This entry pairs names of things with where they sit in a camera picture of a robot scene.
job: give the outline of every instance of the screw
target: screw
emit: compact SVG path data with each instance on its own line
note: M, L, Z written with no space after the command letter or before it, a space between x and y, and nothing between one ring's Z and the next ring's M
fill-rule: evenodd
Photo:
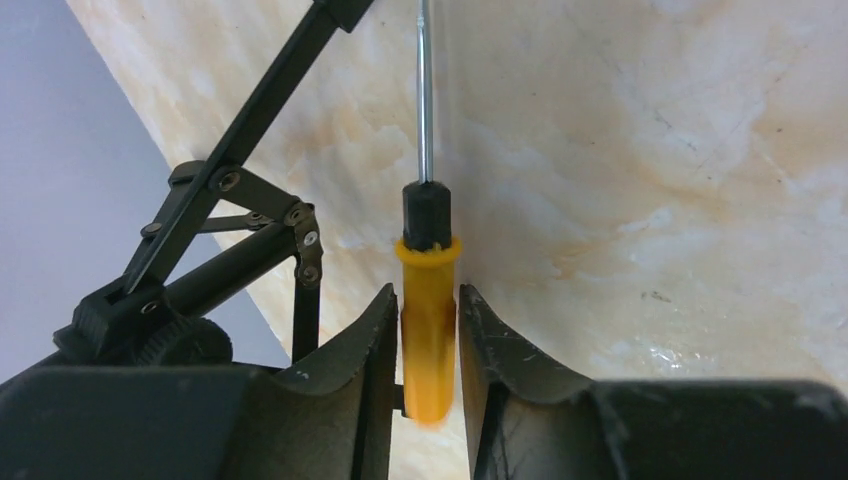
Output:
M148 313L156 310L156 307L159 306L159 301L153 300L152 302L148 302L145 306L141 307L141 314L147 315Z
M218 190L222 192L230 191L241 180L241 175L238 172L230 172L224 175L218 182Z
M287 218L287 220L288 220L287 223L289 225L294 225L295 223L297 223L298 219L300 219L300 209L299 208L297 210L292 210L291 212L289 212L288 218Z
M307 282L318 280L318 269L312 266L303 269L303 279Z
M303 244L306 245L307 247L312 245L316 241L318 241L318 232L316 232L315 230L307 233L303 237Z
M159 230L162 230L162 224L159 222L153 222L145 225L144 228L141 229L141 234L150 235L158 232Z

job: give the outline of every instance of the black plastic housing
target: black plastic housing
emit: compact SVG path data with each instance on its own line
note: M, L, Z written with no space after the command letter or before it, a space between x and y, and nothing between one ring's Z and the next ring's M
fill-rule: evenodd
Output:
M451 246L451 194L439 182L403 188L403 243L419 252Z

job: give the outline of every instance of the black rod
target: black rod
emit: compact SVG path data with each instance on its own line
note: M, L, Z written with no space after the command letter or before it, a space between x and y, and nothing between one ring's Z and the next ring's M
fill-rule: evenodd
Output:
M321 288L306 288L295 279L292 364L318 348Z
M171 306L199 317L297 253L291 228L272 223L168 285Z

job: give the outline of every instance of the metal bracket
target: metal bracket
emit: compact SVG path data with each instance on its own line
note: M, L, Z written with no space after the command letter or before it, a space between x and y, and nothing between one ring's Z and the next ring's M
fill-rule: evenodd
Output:
M300 261L295 276L307 288L318 285L323 277L321 257L324 255L324 248L321 246L321 233L315 220L314 205L298 202L289 210L283 222L292 227L297 243Z

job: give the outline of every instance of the yellow screwdriver handle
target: yellow screwdriver handle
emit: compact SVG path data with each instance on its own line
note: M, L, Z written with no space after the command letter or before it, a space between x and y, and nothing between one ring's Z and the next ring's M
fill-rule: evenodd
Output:
M403 263L404 305L400 314L403 394L407 415L421 426L437 426L453 403L456 351L454 266L462 244L426 252L403 240L395 253Z

